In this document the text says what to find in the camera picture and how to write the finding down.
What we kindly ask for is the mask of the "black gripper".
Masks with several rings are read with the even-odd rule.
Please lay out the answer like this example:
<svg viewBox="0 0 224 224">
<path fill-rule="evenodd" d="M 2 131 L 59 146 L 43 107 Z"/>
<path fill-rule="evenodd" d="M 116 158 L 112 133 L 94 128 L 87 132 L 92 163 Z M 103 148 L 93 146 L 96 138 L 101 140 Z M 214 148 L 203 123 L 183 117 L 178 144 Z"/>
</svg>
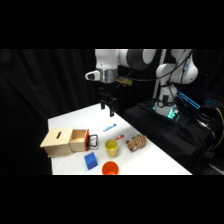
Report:
<svg viewBox="0 0 224 224">
<path fill-rule="evenodd" d="M 115 83 L 100 83 L 99 84 L 99 101 L 101 102 L 101 110 L 105 109 L 105 104 L 110 104 L 110 117 L 114 116 L 114 97 L 116 84 Z"/>
</svg>

